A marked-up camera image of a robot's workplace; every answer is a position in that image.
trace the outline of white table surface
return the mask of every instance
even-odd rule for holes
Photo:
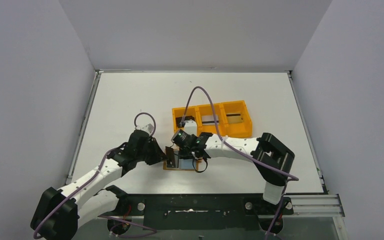
[[[245,100],[253,137],[272,133],[295,153],[290,171],[299,181],[287,193],[321,193],[322,185],[292,87],[286,73],[103,73],[84,132],[73,179],[101,161],[103,154],[129,139],[139,112],[155,117],[160,147],[171,146],[172,108],[184,107],[193,87],[202,86],[214,103]],[[195,91],[191,106],[208,104]],[[151,123],[147,116],[138,124]],[[163,164],[137,167],[112,182],[130,194],[263,193],[265,180],[251,162],[212,158],[203,173],[163,170]]]

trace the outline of red wire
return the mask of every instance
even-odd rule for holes
[[[132,205],[129,205],[128,206],[128,211],[126,214],[123,215],[123,219],[126,220],[126,217],[130,214],[130,212],[132,211]]]

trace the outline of orange container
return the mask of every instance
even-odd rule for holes
[[[253,134],[253,122],[248,114],[245,101],[228,101],[214,104],[217,116],[218,129],[222,136],[228,135],[232,138],[249,138]],[[185,112],[184,107],[173,108],[174,132],[179,128],[180,119]],[[202,132],[216,134],[214,125],[213,110],[210,104],[189,106],[186,112],[186,119],[193,118],[197,124],[197,135]]]

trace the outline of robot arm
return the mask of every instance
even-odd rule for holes
[[[108,151],[99,166],[71,184],[43,192],[30,223],[35,233],[47,240],[70,240],[81,225],[114,210],[126,193],[116,186],[103,189],[106,185],[138,162],[153,165],[167,159],[151,136],[153,129],[151,124],[136,127],[128,142]]]
[[[245,161],[249,161],[251,157],[285,173],[290,172],[295,158],[294,153],[270,133],[263,133],[261,137],[255,138],[226,137],[220,140],[218,135],[210,132],[195,136],[179,129],[171,141],[180,148],[182,156],[192,155],[196,159],[225,157]],[[227,147],[226,143],[242,154]],[[278,204],[287,184],[287,177],[255,162],[254,164],[266,180],[263,199],[271,204]]]

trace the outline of metal frame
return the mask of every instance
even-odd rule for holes
[[[83,137],[85,134],[86,126],[88,124],[89,116],[91,113],[91,109],[93,106],[94,98],[98,89],[99,81],[102,73],[245,73],[245,72],[260,72],[258,70],[239,70],[239,71],[226,71],[223,69],[217,69],[215,67],[208,67],[202,70],[184,70],[184,71],[174,71],[174,70],[132,70],[132,69],[120,69],[120,70],[97,70],[95,79],[93,81],[93,85],[90,91],[86,111],[84,113],[83,121],[81,124],[77,146],[74,152],[74,157],[68,172],[66,184],[70,184],[73,178],[73,173],[76,168],[77,159],[79,157],[80,148],[82,146]],[[285,71],[288,75],[290,86],[292,88],[293,95],[295,97],[296,105],[298,107],[299,114],[301,116],[302,124],[304,126],[305,134],[307,136],[307,140],[311,149],[311,153],[314,158],[315,165],[317,167],[317,172],[320,177],[320,181],[324,188],[326,189],[326,185],[323,179],[323,174],[320,169],[319,162],[317,160],[317,156],[313,147],[313,142],[311,140],[309,130],[307,128],[307,124],[300,106],[300,103],[297,98],[297,94],[294,88],[293,79],[291,76],[291,71]],[[344,210],[342,208],[342,204],[339,198],[339,195],[331,195],[331,194],[309,194],[309,195],[286,195],[292,199],[292,206],[294,209],[293,215],[285,215],[285,218],[300,218],[300,217],[332,217],[334,220],[334,224],[336,227],[337,235],[340,240],[348,240],[347,230],[345,228],[345,224],[343,221],[343,217],[345,217]],[[259,218],[272,218],[273,216],[269,215],[259,215]],[[128,219],[143,219],[143,216],[130,216]]]
[[[100,69],[100,72],[105,73],[281,73],[281,71],[273,71],[268,68],[261,67],[190,67],[184,69],[169,69],[161,70],[159,68],[143,69],[132,67],[127,69]]]
[[[337,229],[344,231],[345,217],[344,209],[342,207],[341,199],[338,194],[327,195],[285,195],[290,198],[292,202],[293,214],[285,214],[283,218],[333,218]],[[272,219],[274,215],[258,215],[260,219]],[[143,215],[127,216],[127,219],[143,219]]]
[[[95,78],[92,83],[92,88],[90,89],[89,99],[87,100],[86,111],[84,112],[83,121],[81,122],[80,132],[78,133],[77,145],[75,147],[74,156],[71,161],[71,166],[68,171],[68,176],[65,181],[65,184],[68,185],[72,182],[74,170],[76,168],[77,159],[79,158],[80,148],[82,147],[83,137],[85,136],[86,126],[88,125],[89,115],[91,114],[92,105],[94,104],[95,95],[97,93],[98,84],[101,79],[101,74],[104,71],[97,70],[95,73]]]

